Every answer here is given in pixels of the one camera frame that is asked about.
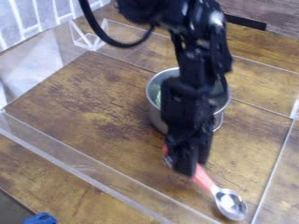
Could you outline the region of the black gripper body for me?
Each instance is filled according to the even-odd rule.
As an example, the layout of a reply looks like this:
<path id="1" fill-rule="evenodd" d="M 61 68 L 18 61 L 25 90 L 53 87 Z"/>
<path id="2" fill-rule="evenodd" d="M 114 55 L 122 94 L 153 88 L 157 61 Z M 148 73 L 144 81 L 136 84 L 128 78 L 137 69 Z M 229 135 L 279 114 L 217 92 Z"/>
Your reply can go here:
<path id="1" fill-rule="evenodd" d="M 169 77 L 161 84 L 161 119 L 166 125 L 165 142 L 205 144 L 212 139 L 213 85 L 206 80 Z"/>

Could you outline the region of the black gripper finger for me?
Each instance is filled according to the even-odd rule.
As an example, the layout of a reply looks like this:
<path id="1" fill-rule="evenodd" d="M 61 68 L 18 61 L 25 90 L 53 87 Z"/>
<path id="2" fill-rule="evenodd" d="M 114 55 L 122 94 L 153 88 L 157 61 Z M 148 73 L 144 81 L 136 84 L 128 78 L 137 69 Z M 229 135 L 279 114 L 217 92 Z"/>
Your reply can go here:
<path id="1" fill-rule="evenodd" d="M 212 143 L 212 134 L 198 134 L 198 140 L 197 140 L 197 145 L 198 145 L 198 149 L 197 149 L 197 163 L 200 165 L 205 165 L 208 158 L 209 158 L 209 154 L 210 154 L 210 143 Z"/>
<path id="2" fill-rule="evenodd" d="M 164 145 L 164 162 L 172 170 L 190 178 L 196 170 L 198 153 L 188 142 Z"/>

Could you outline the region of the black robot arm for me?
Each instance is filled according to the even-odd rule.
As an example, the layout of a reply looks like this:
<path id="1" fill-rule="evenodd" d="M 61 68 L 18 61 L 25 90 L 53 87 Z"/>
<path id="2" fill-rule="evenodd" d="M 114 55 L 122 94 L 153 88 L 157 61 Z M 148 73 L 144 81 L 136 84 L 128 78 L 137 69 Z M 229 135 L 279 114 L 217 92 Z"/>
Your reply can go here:
<path id="1" fill-rule="evenodd" d="M 232 69 L 224 12 L 216 0 L 116 0 L 133 23 L 169 33 L 180 74 L 161 83 L 160 113 L 168 131 L 164 161 L 192 177 L 210 151 L 216 104 L 210 92 Z"/>

